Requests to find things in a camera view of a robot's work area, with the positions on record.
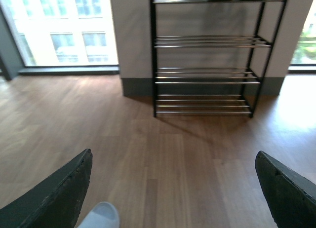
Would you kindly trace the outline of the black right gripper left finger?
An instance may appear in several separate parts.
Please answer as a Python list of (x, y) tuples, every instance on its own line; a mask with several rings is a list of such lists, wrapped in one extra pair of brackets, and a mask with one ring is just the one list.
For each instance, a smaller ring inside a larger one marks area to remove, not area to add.
[(2, 228), (73, 228), (89, 187), (92, 152), (85, 149), (0, 210)]

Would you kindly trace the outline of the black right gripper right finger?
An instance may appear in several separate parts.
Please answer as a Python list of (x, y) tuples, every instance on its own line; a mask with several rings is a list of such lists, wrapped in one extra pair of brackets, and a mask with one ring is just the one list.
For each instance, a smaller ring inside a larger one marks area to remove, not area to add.
[(255, 170), (270, 213), (279, 228), (316, 226), (316, 185), (264, 151)]

